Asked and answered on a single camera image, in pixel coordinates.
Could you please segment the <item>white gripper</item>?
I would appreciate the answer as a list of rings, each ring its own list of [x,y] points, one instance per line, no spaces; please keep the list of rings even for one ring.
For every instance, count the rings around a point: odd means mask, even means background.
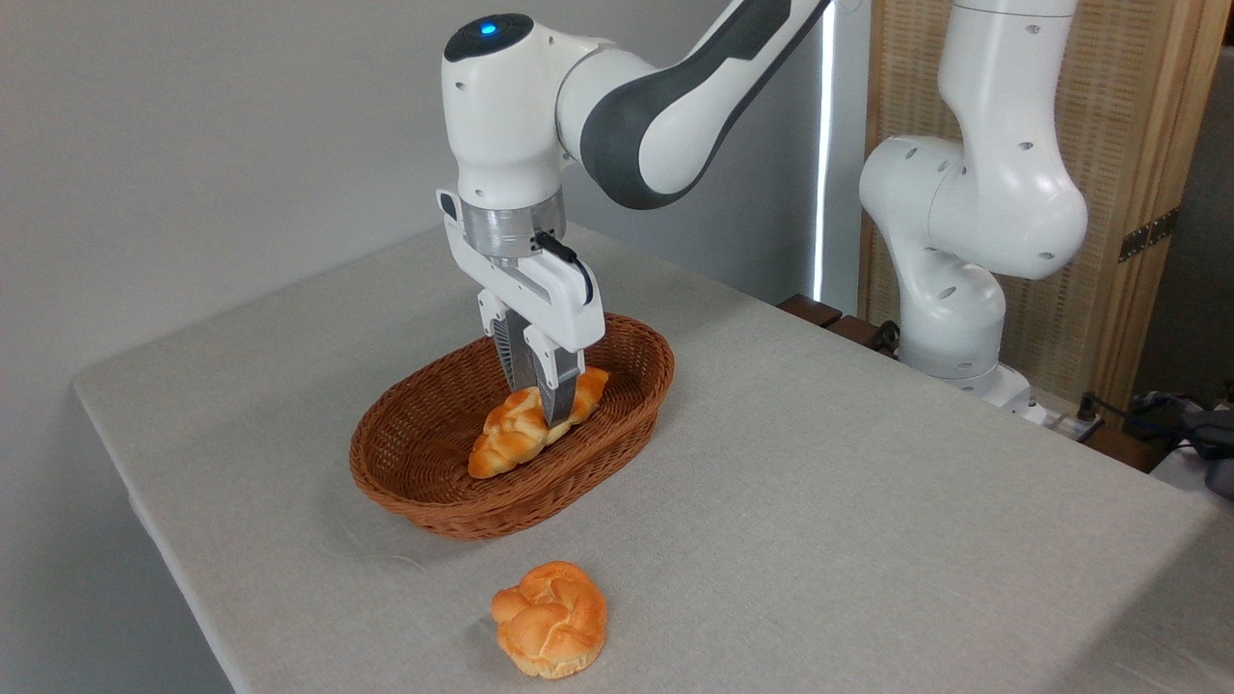
[[[559,426],[573,412],[578,378],[585,370],[581,349],[603,338],[598,288],[587,300],[582,275],[587,268],[550,252],[520,259],[481,254],[464,236],[466,207],[458,194],[444,189],[436,194],[450,254],[489,290],[478,294],[482,328],[494,340],[510,389],[538,387],[547,426]]]

